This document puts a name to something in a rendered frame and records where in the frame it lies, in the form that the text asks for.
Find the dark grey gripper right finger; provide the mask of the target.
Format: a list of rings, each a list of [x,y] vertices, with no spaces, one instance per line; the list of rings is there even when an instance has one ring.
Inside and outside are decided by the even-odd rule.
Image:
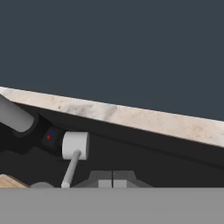
[[[113,171],[114,188],[151,188],[151,185],[137,179],[133,171]]]

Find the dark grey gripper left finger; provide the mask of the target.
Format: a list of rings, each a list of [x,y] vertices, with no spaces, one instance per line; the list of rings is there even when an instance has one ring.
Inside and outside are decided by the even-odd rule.
[[[91,171],[87,180],[77,184],[74,188],[111,188],[112,171]]]

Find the black sink basin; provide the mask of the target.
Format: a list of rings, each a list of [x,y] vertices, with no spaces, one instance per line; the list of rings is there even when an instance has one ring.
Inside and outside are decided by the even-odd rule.
[[[112,171],[112,186],[113,171],[133,171],[151,187],[224,187],[224,148],[44,108],[20,108],[66,132],[89,134],[89,156],[77,164],[73,187],[87,180],[91,171]],[[0,174],[28,186],[38,182],[60,186],[67,160],[37,147],[19,154],[13,131],[0,122]]]

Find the black faucet base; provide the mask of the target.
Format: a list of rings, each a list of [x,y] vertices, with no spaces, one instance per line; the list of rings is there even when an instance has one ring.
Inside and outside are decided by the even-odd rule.
[[[40,114],[34,116],[33,125],[25,132],[13,131],[16,143],[21,146],[19,154],[37,147],[56,157],[62,156],[62,138],[66,131],[48,121]]]

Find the wooden cutting board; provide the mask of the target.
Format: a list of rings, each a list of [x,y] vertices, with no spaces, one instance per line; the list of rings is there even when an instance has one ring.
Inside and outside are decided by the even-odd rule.
[[[27,185],[11,176],[0,174],[0,188],[27,188]]]

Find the grey faucet spout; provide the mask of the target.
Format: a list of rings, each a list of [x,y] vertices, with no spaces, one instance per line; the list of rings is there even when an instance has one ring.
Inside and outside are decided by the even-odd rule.
[[[0,94],[0,123],[25,132],[33,125],[34,117]]]

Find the small grey rounded object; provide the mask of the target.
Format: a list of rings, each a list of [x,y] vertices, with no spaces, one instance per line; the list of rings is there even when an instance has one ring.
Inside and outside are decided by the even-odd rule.
[[[38,183],[32,184],[30,188],[54,188],[54,186],[47,182],[38,182]]]

